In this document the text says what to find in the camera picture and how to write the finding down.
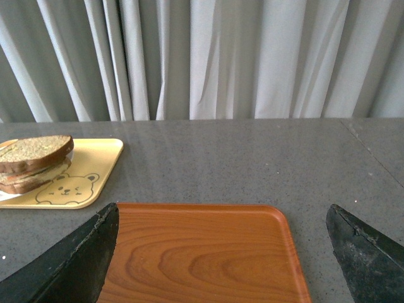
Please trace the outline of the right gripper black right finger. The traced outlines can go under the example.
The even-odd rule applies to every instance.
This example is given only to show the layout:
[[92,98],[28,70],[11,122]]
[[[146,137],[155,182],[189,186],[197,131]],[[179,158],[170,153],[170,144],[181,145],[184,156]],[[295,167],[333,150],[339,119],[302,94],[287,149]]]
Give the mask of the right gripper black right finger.
[[355,302],[403,302],[403,246],[332,204],[326,227]]

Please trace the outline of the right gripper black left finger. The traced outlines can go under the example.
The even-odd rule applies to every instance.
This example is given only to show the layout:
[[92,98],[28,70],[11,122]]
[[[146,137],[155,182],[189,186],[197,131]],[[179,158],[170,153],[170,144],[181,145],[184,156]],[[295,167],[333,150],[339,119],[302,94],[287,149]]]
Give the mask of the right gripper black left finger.
[[119,210],[111,203],[1,281],[1,302],[96,302],[118,230]]

